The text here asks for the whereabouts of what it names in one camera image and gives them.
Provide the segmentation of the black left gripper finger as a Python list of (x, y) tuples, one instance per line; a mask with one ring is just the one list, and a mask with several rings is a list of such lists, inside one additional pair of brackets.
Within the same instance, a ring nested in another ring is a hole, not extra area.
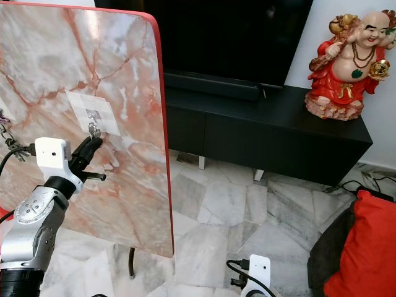
[(96, 151), (102, 146), (102, 138), (88, 136), (83, 142), (83, 158), (85, 159), (85, 166), (88, 166), (93, 160)]
[(71, 153), (69, 159), (69, 170), (71, 171), (83, 171), (87, 167), (87, 159), (83, 156), (83, 149), (87, 145), (87, 139), (84, 139), (77, 148)]

